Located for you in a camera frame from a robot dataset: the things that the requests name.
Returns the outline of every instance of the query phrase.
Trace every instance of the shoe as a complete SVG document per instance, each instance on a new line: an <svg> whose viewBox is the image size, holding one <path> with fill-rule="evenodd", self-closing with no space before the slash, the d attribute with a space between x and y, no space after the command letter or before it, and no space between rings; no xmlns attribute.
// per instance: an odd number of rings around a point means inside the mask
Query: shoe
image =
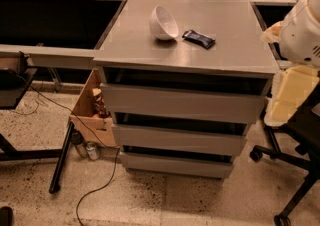
<svg viewBox="0 0 320 226"><path fill-rule="evenodd" d="M11 226L13 218L13 211L11 207L4 206L0 208L0 225Z"/></svg>

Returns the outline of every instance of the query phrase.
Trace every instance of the bowl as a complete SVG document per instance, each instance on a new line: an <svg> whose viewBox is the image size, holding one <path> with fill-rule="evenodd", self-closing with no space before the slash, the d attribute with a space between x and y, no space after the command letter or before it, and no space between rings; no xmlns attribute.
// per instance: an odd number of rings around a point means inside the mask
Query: bowl
<svg viewBox="0 0 320 226"><path fill-rule="evenodd" d="M163 6L156 6L149 18L151 34L160 40L171 40L179 35L177 23Z"/></svg>

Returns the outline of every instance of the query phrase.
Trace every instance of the floor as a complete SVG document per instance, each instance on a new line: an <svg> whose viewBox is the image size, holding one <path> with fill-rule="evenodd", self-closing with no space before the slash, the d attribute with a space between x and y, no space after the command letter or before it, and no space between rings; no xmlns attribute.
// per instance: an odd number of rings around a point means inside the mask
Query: floor
<svg viewBox="0 0 320 226"><path fill-rule="evenodd" d="M57 93L50 83L34 82L33 87L69 109L82 88L65 85ZM66 108L30 90L15 111L0 111L1 133L20 150L60 148L70 114ZM278 137L283 150L292 152L295 143L284 135ZM268 145L260 122L250 129L247 145L225 181L127 172L117 162L111 183L82 200L79 217L88 226L274 225L273 216L284 208L306 173L268 157L253 162L249 152L255 144ZM115 166L116 150L100 151L100 159L90 161L81 159L71 146L61 190L54 195L48 190L56 159L1 162L0 207L13 208L14 226L80 225L76 215L79 200L107 184ZM319 200L318 183L290 215L292 225L320 225Z"/></svg>

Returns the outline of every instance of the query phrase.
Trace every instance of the office chair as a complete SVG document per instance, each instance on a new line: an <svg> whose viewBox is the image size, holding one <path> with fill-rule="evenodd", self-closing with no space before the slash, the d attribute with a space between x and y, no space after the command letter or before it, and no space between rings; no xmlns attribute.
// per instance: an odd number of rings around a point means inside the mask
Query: office chair
<svg viewBox="0 0 320 226"><path fill-rule="evenodd" d="M250 152L250 157L255 162L258 162L263 154L267 154L271 159L280 159L308 171L303 184L287 206L279 215L274 217L274 223L277 226L291 225L288 218L289 214L320 178L320 117L312 112L312 108L319 102L320 88L318 85L288 123L278 129L265 126L266 134L270 137L273 146L272 149L256 145ZM309 160L282 153L275 137L275 131L278 130L296 140L298 142L298 146L295 148L296 152L300 155L307 154Z"/></svg>

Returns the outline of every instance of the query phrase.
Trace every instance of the brown box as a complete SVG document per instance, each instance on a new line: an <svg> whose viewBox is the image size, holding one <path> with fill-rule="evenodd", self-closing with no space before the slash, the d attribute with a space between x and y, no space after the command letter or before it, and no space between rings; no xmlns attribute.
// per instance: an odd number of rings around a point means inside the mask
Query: brown box
<svg viewBox="0 0 320 226"><path fill-rule="evenodd" d="M111 130L112 118L92 118L95 113L92 89L100 88L100 84L99 72L93 69L72 110L73 113L70 114L70 120L86 141L99 146L116 146Z"/></svg>

